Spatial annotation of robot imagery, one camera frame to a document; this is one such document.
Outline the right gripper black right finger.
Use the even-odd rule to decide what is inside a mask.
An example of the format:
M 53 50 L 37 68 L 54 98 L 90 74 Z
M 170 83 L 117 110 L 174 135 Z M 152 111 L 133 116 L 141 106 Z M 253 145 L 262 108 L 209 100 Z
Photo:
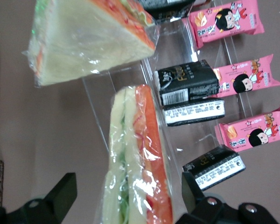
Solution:
M 186 212 L 177 224 L 229 224 L 224 218 L 224 204 L 217 198 L 206 197 L 190 172 L 182 173 L 182 199 Z

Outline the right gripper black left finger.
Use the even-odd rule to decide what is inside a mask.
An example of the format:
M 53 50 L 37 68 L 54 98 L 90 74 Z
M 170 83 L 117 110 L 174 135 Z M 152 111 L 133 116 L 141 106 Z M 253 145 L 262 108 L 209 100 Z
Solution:
M 75 173 L 66 173 L 44 197 L 28 201 L 7 214 L 8 224 L 60 224 L 77 198 Z

